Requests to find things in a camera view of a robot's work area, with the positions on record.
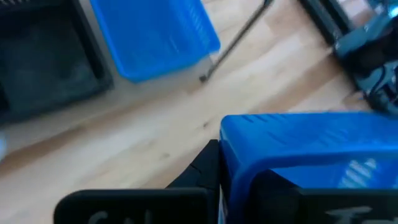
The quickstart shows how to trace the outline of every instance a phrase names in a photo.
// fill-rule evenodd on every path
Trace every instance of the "blue plastic crate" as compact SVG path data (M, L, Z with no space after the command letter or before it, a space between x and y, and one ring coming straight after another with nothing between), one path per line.
M91 0L119 73L133 82L189 67L220 49L200 0Z
M397 118L372 113L225 117L229 219L241 220L252 179L267 169L301 188L396 188L397 127Z

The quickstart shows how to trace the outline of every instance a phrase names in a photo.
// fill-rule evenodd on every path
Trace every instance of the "blue crate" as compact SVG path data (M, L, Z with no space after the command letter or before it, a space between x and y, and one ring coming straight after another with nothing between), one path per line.
M267 169L301 188L396 188L397 127L397 118L371 113L225 117L229 218L241 220L252 179Z
M119 73L132 82L187 68L220 49L200 0L91 0Z

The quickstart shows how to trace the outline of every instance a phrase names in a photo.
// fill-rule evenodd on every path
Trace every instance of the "black plastic crate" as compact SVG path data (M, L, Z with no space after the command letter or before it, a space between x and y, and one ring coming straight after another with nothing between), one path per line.
M0 123L100 93L112 78L78 0L0 0Z

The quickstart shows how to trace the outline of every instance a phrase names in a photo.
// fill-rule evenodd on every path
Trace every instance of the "black object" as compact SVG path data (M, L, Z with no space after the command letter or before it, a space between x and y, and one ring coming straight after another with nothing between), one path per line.
M111 86L78 0L2 0L0 23L0 124Z
M397 18L385 11L355 28L337 0L299 1L371 107L398 114Z
M369 189L300 189L273 171L267 170L253 180L244 222L397 223L398 192Z
M250 28L255 24L255 22L261 17L261 15L268 9L273 0L264 0L264 2L256 9L253 15L249 18L249 20L245 23L242 29L238 32L236 37L232 40L232 42L227 46L226 50L218 57L218 59L214 62L213 66L209 68L206 74L200 77L201 82L208 81L218 67L224 62L227 56L235 49L235 47L240 43L243 37L248 33Z
M62 199L54 224L217 224L218 141L163 190L83 190Z

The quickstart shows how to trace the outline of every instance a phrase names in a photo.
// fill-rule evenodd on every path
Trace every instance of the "metal leg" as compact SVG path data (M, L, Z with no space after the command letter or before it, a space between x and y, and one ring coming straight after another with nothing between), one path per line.
M239 44L242 38L247 34L253 24L261 17L262 13L271 5L273 0L265 0L261 6L253 13L250 19L245 23L243 28L238 32L233 41L229 44L227 49L221 54L221 56L214 62L214 65L207 71L206 74L200 77L201 82L206 82L210 79L212 74L217 68L224 62L225 58L233 51L233 49Z

